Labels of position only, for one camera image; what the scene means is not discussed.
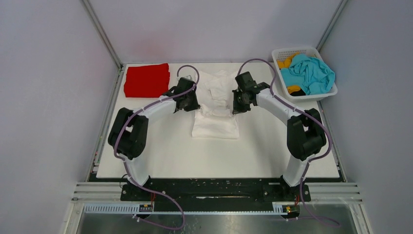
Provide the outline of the white t shirt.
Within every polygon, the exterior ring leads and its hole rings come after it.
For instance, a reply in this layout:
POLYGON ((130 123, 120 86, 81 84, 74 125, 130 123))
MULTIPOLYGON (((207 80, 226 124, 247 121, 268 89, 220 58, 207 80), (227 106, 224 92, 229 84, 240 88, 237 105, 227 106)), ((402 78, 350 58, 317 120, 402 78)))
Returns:
POLYGON ((238 139, 239 125, 232 114, 232 90, 237 88, 236 72, 226 70, 210 74, 200 71, 196 96, 200 109, 195 111, 193 138, 238 139))

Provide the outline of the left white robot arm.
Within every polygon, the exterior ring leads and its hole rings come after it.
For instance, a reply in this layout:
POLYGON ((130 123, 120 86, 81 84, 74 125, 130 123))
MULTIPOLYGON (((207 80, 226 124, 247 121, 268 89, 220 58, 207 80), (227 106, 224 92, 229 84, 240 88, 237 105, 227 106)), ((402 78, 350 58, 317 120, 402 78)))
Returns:
POLYGON ((144 107, 123 107, 116 114, 108 143, 113 147, 114 156, 123 161, 128 181, 134 185, 132 194, 139 200, 146 200, 151 194, 150 185, 146 184, 150 174, 142 156, 149 126, 178 111, 191 112, 200 108, 196 96, 198 81, 189 78, 179 78, 176 86, 144 107))

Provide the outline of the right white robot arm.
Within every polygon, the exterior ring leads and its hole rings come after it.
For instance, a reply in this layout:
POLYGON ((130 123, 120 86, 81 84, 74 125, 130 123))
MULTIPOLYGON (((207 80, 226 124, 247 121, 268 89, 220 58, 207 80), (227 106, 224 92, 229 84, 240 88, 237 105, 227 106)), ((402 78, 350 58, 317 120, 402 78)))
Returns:
POLYGON ((279 193, 281 198, 291 201, 299 194, 297 186, 304 181, 307 163, 327 143, 319 111, 293 105, 276 95, 269 84, 257 83, 249 72, 237 75, 235 81, 237 88, 232 90, 234 115, 246 113, 254 105, 270 112, 287 128, 286 144, 291 156, 279 193))

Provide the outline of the folded red t shirt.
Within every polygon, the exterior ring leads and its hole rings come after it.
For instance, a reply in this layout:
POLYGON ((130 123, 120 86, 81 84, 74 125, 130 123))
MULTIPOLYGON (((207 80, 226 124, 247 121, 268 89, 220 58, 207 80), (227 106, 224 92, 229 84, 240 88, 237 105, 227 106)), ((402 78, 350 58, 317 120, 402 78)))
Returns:
POLYGON ((127 98, 157 98, 169 90, 170 72, 167 63, 129 67, 124 94, 127 98))

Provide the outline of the yellow t shirt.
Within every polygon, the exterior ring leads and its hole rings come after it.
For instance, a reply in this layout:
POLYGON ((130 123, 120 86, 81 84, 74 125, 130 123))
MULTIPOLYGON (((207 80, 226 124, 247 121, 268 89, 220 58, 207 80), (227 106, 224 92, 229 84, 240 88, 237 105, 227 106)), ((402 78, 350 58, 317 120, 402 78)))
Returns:
MULTIPOLYGON (((289 66, 290 66, 290 64, 291 64, 291 62, 292 62, 292 59, 294 58, 294 56, 296 56, 296 55, 298 55, 298 54, 300 54, 300 53, 299 53, 299 52, 296 52, 296 53, 290 55, 289 57, 287 57, 287 58, 286 58, 285 60, 283 60, 283 61, 277 60, 277 65, 278 65, 279 69, 289 68, 289 66)), ((288 86, 288 87, 287 87, 287 90, 288 90, 288 93, 289 93, 290 95, 292 95, 292 94, 295 93, 295 92, 301 91, 301 88, 300 88, 299 86, 297 86, 297 85, 292 85, 292 86, 288 86)))

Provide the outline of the white plastic laundry basket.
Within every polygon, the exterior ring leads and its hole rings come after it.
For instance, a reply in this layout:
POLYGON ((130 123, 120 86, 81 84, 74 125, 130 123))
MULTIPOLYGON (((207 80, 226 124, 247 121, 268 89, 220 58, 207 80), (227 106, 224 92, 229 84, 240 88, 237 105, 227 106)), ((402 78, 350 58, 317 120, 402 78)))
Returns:
POLYGON ((272 51, 277 78, 286 99, 319 101, 338 93, 335 72, 309 46, 272 51))

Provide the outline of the teal t shirt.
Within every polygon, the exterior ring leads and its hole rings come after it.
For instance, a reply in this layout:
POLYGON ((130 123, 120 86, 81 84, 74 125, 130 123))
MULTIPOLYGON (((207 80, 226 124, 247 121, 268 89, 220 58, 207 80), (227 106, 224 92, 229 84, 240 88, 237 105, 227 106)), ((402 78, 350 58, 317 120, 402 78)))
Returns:
POLYGON ((336 74, 322 60, 305 54, 294 56, 289 68, 280 69, 286 87, 297 85, 308 95, 323 95, 333 88, 336 74))

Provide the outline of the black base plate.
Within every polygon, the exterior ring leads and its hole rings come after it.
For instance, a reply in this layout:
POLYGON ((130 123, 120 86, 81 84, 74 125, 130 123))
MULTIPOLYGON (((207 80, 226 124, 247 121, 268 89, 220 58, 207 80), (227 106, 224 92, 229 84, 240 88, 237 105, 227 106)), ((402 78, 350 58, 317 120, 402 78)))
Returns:
POLYGON ((307 185, 289 189, 279 178, 150 178, 140 189, 130 182, 122 187, 122 201, 147 201, 156 212, 177 212, 172 197, 185 212, 266 212, 272 204, 295 205, 311 201, 307 185))

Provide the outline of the aluminium frame rail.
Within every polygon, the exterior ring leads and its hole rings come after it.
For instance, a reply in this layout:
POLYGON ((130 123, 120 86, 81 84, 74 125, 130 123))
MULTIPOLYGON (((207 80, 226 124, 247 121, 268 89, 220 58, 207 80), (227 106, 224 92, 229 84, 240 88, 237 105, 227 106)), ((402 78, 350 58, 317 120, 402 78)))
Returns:
MULTIPOLYGON (((302 196, 281 199, 276 193, 278 183, 253 183, 248 192, 241 191, 241 183, 229 184, 220 194, 190 193, 170 196, 188 215, 286 215, 293 208, 301 208, 300 198, 310 205, 361 204, 362 196, 354 183, 308 183, 302 196)), ((76 185, 73 201, 87 204, 94 213, 179 214, 178 207, 162 195, 114 182, 81 182, 76 185)))

